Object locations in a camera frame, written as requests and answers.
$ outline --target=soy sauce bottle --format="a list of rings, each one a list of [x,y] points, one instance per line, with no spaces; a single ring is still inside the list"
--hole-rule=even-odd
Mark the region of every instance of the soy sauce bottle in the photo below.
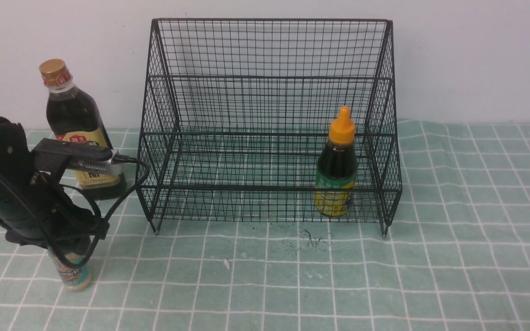
[[[357,155],[353,148],[355,123],[351,111],[344,106],[330,124],[328,142],[318,158],[316,188],[335,188],[340,191],[316,191],[314,205],[322,215],[338,217],[346,214],[352,205],[350,188],[355,186]]]
[[[49,92],[46,119],[57,140],[113,148],[95,100],[73,83],[65,62],[50,59],[40,65],[40,73]],[[75,176],[91,199],[113,199],[126,190],[124,174],[75,171]]]

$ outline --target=bottle neck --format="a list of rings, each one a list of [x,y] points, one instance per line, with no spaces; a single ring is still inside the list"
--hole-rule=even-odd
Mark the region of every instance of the bottle neck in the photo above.
[[[75,83],[73,83],[72,80],[66,82],[62,86],[48,87],[49,98],[53,100],[72,98],[77,94],[77,92],[79,92],[79,88],[75,85]]]
[[[352,149],[353,148],[353,141],[347,144],[337,144],[334,141],[328,139],[328,142],[326,142],[327,146],[332,146],[334,149],[338,150],[346,150],[346,149]]]

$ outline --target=orange nozzle cap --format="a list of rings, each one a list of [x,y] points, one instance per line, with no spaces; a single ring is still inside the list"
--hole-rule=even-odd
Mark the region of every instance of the orange nozzle cap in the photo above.
[[[355,123],[349,107],[341,107],[339,117],[330,123],[328,138],[335,144],[350,144],[355,140]]]

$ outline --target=metal grid shelf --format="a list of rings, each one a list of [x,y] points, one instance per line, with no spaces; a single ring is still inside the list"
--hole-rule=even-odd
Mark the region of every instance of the metal grid shelf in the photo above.
[[[392,52],[391,21],[153,20],[148,220],[380,222],[386,234],[402,193]],[[352,208],[327,218],[313,205],[316,161],[342,105],[359,170]]]

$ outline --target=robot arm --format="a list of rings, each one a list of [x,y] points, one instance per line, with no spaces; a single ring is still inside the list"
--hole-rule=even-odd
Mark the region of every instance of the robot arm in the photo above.
[[[59,180],[67,168],[120,174],[127,162],[138,160],[108,148],[51,139],[29,151],[21,125],[0,117],[0,226],[7,241],[51,249],[70,268],[84,265],[99,239],[105,239],[115,208],[145,176],[103,218],[92,201],[94,212],[74,205]],[[73,264],[64,258],[69,251],[86,258]]]

